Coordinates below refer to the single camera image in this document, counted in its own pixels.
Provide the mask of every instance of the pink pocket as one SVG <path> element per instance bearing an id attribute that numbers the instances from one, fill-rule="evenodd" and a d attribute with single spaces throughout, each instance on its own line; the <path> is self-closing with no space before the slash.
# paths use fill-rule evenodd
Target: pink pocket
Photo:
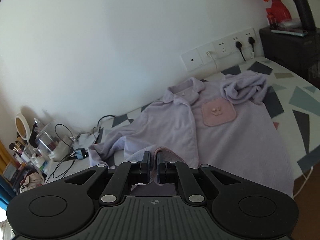
<path id="1" fill-rule="evenodd" d="M 203 103 L 201 109 L 204 124 L 211 127 L 231 122 L 237 117 L 233 104 L 224 98 Z"/>

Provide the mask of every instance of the red bottle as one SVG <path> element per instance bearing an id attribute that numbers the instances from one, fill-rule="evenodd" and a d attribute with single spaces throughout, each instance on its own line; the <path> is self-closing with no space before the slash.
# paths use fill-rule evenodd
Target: red bottle
<path id="1" fill-rule="evenodd" d="M 270 29 L 275 29 L 277 28 L 277 21 L 276 21 L 276 18 L 275 16 L 272 14 L 272 10 L 271 8 L 267 8 L 267 18 L 268 18 L 268 23 L 269 23 L 269 26 L 270 26 Z"/>

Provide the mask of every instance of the wooden floor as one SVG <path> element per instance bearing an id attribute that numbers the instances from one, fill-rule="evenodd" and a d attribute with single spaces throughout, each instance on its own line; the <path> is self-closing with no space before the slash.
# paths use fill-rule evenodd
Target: wooden floor
<path id="1" fill-rule="evenodd" d="M 294 194 L 299 190 L 304 177 L 296 180 Z M 294 240 L 320 240 L 320 163 L 295 201 L 299 207 L 299 220 L 292 238 Z"/>

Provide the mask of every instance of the wall outlet panel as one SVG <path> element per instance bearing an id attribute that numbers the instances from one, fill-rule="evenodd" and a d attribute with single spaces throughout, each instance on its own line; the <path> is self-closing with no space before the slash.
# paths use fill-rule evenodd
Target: wall outlet panel
<path id="1" fill-rule="evenodd" d="M 232 50 L 230 48 L 230 40 L 228 37 L 214 41 L 213 45 L 216 50 L 217 58 L 223 58 L 232 54 Z"/>
<path id="2" fill-rule="evenodd" d="M 253 37 L 256 43 L 258 42 L 253 28 L 234 33 L 225 38 L 214 41 L 213 44 L 216 49 L 217 58 L 223 58 L 232 53 L 238 52 L 239 50 L 236 47 L 237 41 L 241 42 L 242 49 L 250 48 L 251 44 L 248 42 L 249 37 Z"/>
<path id="3" fill-rule="evenodd" d="M 243 32 L 242 32 L 242 36 L 244 37 L 244 44 L 243 44 L 244 48 L 249 48 L 249 47 L 251 47 L 251 44 L 249 44 L 249 42 L 248 42 L 248 38 L 249 38 L 249 37 L 254 38 L 254 40 L 256 41 L 255 44 L 258 43 L 256 34 L 255 34 L 253 28 L 247 29 L 247 30 L 243 31 Z"/>
<path id="4" fill-rule="evenodd" d="M 187 71 L 194 70 L 204 65 L 197 49 L 193 49 L 182 54 L 181 58 L 186 66 Z"/>
<path id="5" fill-rule="evenodd" d="M 216 50 L 212 42 L 200 46 L 199 48 L 197 48 L 197 51 L 204 65 L 212 62 L 212 58 L 217 57 Z M 211 53 L 212 58 L 207 55 L 207 52 Z"/>

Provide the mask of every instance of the round mirror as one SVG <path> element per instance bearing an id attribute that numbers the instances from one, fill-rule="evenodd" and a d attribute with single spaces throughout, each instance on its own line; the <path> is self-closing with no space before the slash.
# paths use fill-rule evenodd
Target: round mirror
<path id="1" fill-rule="evenodd" d="M 21 136 L 21 138 L 25 141 L 28 141 L 30 137 L 30 128 L 27 120 L 21 113 L 16 115 L 15 124 L 18 134 Z"/>

